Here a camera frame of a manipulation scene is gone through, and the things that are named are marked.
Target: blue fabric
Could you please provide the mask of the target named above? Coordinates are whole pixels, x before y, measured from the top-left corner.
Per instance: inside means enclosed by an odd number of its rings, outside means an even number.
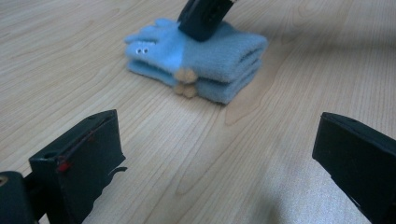
[[[190,69],[198,76],[198,95],[228,104],[261,66],[267,46],[263,36],[239,32],[223,22],[209,40],[197,42],[177,27],[175,21],[158,19],[127,36],[128,68],[172,87],[179,82],[176,73]]]

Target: table surface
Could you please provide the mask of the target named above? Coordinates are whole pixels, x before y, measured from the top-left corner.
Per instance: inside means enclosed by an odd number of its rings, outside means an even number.
[[[226,106],[126,69],[123,38],[185,3],[1,1],[0,170],[117,109],[128,170],[84,223],[368,223],[312,149],[325,111],[396,138],[396,2],[238,1],[225,20],[270,44]]]

